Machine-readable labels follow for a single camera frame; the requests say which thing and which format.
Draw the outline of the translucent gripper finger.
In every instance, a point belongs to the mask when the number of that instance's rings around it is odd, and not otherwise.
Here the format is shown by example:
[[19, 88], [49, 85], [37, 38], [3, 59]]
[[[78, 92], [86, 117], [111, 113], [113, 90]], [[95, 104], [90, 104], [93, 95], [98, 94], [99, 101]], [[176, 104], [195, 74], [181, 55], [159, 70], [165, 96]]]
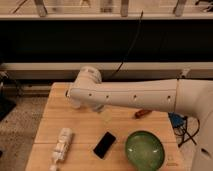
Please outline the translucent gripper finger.
[[99, 115], [104, 122], [109, 122], [112, 119], [111, 112], [108, 109], [102, 110]]

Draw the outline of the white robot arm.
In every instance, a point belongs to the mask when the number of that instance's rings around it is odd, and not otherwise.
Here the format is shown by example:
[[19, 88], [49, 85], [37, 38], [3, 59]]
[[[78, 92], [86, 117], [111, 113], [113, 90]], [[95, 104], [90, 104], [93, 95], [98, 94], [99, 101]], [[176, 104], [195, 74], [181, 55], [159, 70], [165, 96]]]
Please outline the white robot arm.
[[82, 67], [67, 96], [76, 108], [114, 105], [174, 112], [200, 121], [191, 171], [213, 171], [213, 81], [169, 79], [143, 82], [103, 82], [94, 67]]

